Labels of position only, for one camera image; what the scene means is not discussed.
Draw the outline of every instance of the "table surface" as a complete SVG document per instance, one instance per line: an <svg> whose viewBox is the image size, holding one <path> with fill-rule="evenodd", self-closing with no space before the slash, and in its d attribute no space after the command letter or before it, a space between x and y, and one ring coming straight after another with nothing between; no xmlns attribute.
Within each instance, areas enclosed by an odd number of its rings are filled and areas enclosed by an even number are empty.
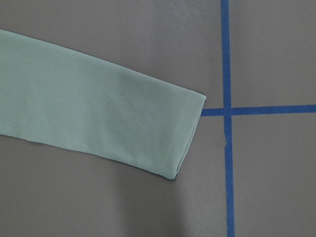
<svg viewBox="0 0 316 237"><path fill-rule="evenodd" d="M231 1L232 106L316 104L315 28L314 0ZM218 0L0 0L0 29L223 107ZM316 114L232 119L236 237L316 236ZM227 236L223 126L200 118L173 181L0 135L0 236Z"/></svg>

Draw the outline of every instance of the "green cloth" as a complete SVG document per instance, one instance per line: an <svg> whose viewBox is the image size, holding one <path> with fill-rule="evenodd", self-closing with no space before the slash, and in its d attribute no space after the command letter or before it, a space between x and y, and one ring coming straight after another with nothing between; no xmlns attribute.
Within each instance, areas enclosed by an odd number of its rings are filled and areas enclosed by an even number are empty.
<svg viewBox="0 0 316 237"><path fill-rule="evenodd" d="M102 59L0 30L0 134L174 179L205 99Z"/></svg>

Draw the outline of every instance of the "cloth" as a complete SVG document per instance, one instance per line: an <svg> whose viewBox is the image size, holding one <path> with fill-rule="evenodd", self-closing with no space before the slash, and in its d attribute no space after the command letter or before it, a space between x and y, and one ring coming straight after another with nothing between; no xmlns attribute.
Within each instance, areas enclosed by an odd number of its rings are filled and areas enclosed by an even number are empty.
<svg viewBox="0 0 316 237"><path fill-rule="evenodd" d="M111 62L0 30L0 134L174 179L205 99Z"/></svg>

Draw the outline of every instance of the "gray floor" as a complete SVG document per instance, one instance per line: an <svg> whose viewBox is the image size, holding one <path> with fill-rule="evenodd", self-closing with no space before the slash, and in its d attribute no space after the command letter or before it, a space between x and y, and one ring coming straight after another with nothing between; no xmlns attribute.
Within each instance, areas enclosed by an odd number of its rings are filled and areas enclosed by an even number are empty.
<svg viewBox="0 0 316 237"><path fill-rule="evenodd" d="M0 29L198 91L223 107L220 1L0 0ZM315 1L231 1L232 105L316 104ZM233 117L237 237L316 236L316 114ZM0 135L0 236L225 237L222 117L176 180Z"/></svg>

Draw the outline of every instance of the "fabric fold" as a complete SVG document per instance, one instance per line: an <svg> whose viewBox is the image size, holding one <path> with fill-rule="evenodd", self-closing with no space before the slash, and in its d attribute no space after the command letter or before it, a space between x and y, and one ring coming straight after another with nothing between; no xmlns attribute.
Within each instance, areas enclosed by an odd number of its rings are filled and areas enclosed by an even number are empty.
<svg viewBox="0 0 316 237"><path fill-rule="evenodd" d="M205 99L114 63L0 30L0 134L174 179Z"/></svg>

